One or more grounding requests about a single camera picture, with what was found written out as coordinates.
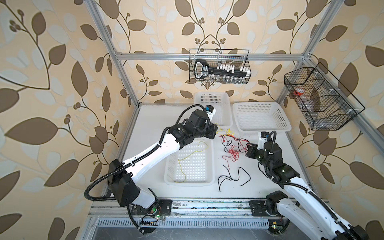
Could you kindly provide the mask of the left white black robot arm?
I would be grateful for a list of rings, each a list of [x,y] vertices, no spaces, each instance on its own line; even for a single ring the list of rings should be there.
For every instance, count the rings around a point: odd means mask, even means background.
[[[151,189],[141,189],[136,185],[139,179],[164,158],[181,150],[198,138],[214,139],[218,126],[212,123],[216,110],[211,105],[194,104],[187,110],[196,108],[189,118],[178,117],[176,123],[166,127],[160,140],[140,154],[120,162],[114,160],[107,174],[94,180],[85,190],[84,197],[93,202],[116,200],[121,207],[138,205],[145,210],[146,217],[161,214],[159,200]],[[91,196],[91,190],[106,180],[112,192],[110,197]]]

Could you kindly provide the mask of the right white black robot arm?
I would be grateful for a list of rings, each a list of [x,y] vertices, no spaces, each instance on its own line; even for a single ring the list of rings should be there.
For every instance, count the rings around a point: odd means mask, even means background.
[[[246,156],[258,161],[264,175],[281,190],[270,193],[262,207],[271,217],[282,216],[311,240],[367,240],[361,226],[353,226],[332,210],[291,166],[284,163],[276,131],[260,132],[256,144],[248,143]]]

